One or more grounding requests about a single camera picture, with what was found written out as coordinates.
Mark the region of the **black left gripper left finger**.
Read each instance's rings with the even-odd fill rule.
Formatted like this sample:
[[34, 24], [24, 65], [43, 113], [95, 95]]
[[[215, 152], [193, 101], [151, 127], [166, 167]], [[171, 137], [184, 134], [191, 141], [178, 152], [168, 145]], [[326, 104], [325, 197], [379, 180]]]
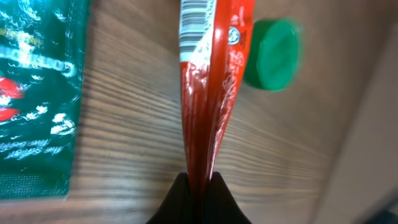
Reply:
[[194, 213], [188, 175], [179, 173], [158, 211], [147, 224], [192, 224], [195, 222]]

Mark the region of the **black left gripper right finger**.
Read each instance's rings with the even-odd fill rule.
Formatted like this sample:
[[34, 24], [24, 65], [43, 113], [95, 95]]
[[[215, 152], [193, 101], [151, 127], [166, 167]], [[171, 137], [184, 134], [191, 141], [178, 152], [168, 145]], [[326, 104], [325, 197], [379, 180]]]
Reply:
[[206, 188], [204, 224], [251, 224], [236, 203], [219, 172], [214, 172]]

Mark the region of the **green lid jar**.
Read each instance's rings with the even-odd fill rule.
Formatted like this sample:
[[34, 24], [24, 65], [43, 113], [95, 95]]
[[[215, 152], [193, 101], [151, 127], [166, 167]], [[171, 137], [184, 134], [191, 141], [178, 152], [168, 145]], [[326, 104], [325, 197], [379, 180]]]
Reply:
[[243, 80], [265, 91], [282, 91], [302, 63], [302, 33], [291, 19], [261, 19], [254, 23]]

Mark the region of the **red sauce sachet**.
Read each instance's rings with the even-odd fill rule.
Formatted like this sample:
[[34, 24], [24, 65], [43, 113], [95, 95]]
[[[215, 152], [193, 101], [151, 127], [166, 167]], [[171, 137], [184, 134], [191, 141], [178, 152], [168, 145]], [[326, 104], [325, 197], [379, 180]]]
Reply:
[[188, 182], [202, 204], [247, 64], [254, 0], [181, 0], [178, 30]]

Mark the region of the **green glove packet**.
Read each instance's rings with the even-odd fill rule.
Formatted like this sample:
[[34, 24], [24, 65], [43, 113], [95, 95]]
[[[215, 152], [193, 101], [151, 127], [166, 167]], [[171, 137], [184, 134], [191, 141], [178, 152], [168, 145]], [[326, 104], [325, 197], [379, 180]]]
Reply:
[[1, 200], [67, 196], [80, 117], [86, 0], [1, 2]]

